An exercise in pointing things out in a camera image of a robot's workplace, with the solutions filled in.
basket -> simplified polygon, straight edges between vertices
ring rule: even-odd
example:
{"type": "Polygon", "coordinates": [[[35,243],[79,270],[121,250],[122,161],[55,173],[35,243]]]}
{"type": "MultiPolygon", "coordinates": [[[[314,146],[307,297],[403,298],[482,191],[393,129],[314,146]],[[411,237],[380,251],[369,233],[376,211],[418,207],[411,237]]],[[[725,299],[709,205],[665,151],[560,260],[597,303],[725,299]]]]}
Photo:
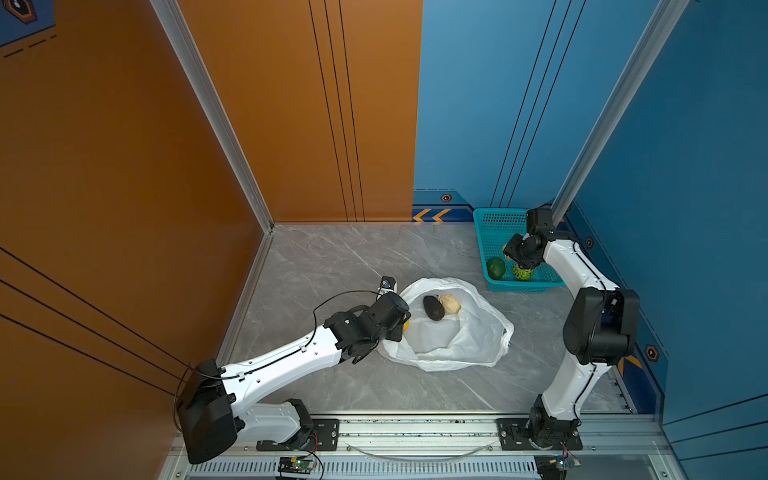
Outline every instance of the basket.
{"type": "Polygon", "coordinates": [[[553,286],[565,286],[560,276],[554,269],[543,263],[536,267],[533,277],[527,282],[519,282],[512,275],[512,266],[515,262],[507,260],[502,251],[513,235],[526,234],[527,226],[523,208],[478,208],[475,210],[475,229],[478,233],[480,244],[480,258],[482,260],[482,272],[488,290],[492,292],[519,292],[542,293],[553,286]],[[493,280],[488,276],[488,259],[498,257],[504,260],[507,271],[501,280],[493,280]]]}

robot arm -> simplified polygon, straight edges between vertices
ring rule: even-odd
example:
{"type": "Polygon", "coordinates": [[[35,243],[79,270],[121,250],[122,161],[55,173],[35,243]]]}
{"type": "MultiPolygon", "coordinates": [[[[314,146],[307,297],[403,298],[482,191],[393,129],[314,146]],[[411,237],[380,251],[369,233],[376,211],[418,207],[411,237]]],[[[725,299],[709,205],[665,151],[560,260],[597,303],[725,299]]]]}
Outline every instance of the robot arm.
{"type": "Polygon", "coordinates": [[[190,463],[206,462],[236,440],[306,446],[313,420],[300,400],[259,400],[317,370],[348,359],[358,363],[382,338],[400,341],[411,314],[395,288],[393,278],[383,277],[371,306],[334,313],[313,332],[254,359],[223,368],[213,360],[197,366],[174,406],[190,463]]]}
{"type": "Polygon", "coordinates": [[[603,275],[569,233],[556,231],[551,210],[530,210],[527,221],[528,235],[515,234],[504,254],[522,268],[551,265],[574,303],[563,326],[565,358],[552,384],[536,399],[524,435],[538,448],[562,443],[579,449],[573,435],[581,424],[578,414],[600,377],[634,350],[640,299],[603,275]]]}

blue wall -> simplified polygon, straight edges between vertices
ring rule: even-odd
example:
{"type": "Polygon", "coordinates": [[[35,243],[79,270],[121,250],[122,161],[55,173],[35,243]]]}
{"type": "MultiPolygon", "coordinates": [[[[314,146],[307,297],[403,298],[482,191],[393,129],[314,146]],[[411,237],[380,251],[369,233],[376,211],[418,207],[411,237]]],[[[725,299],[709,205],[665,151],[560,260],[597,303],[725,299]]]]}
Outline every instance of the blue wall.
{"type": "Polygon", "coordinates": [[[765,476],[767,19],[691,2],[577,196],[664,348],[691,478],[765,476]]]}
{"type": "Polygon", "coordinates": [[[475,208],[553,198],[656,4],[425,0],[414,188],[475,208]]]}

marble floor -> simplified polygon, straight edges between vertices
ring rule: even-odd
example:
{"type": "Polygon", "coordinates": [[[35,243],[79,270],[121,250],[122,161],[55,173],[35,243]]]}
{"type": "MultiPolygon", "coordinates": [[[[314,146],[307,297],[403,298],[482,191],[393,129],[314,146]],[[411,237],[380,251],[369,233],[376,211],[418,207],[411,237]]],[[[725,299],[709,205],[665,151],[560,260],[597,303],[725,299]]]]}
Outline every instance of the marble floor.
{"type": "MultiPolygon", "coordinates": [[[[554,378],[565,352],[561,329],[572,298],[487,290],[473,223],[336,223],[275,226],[272,246],[237,337],[231,361],[269,352],[313,328],[312,309],[344,290],[375,289],[382,275],[400,290],[423,277],[453,276],[474,284],[515,325],[509,353],[493,368],[423,372],[371,353],[315,372],[265,402],[302,399],[311,412],[333,410],[503,410],[527,412],[554,378]]],[[[371,302],[341,296],[318,310],[371,302]]],[[[613,376],[604,376],[585,412],[629,412],[613,376]]]]}

plastic bag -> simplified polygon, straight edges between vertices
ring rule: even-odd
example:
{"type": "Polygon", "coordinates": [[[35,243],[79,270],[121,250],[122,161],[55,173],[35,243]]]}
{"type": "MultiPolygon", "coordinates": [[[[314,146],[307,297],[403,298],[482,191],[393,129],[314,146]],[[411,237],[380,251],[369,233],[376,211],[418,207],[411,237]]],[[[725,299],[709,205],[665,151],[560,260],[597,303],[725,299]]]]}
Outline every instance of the plastic bag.
{"type": "Polygon", "coordinates": [[[411,310],[402,340],[382,340],[377,351],[397,363],[426,372],[494,366],[509,351],[512,322],[480,295],[474,285],[456,278],[422,278],[400,293],[411,310]],[[456,297],[462,309],[436,322],[424,311],[426,295],[456,297]]]}

